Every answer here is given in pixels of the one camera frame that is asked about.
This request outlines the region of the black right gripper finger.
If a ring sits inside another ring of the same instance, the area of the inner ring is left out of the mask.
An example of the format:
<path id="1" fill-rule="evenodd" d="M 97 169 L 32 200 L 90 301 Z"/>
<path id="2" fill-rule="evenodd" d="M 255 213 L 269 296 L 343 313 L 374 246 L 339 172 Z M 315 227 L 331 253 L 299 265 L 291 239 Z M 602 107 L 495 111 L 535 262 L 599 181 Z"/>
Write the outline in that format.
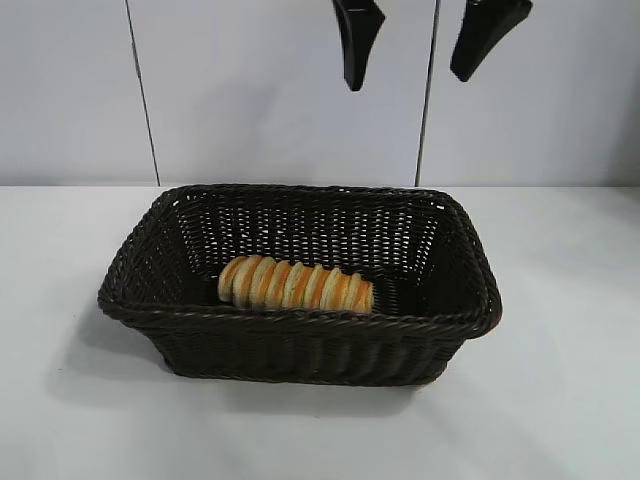
<path id="1" fill-rule="evenodd" d="M 340 33 L 344 80 L 350 91 L 358 92 L 386 16 L 374 0 L 333 0 L 332 5 Z"/>
<path id="2" fill-rule="evenodd" d="M 531 13 L 530 0 L 467 0 L 450 62 L 452 73 L 467 82 L 489 52 Z"/>

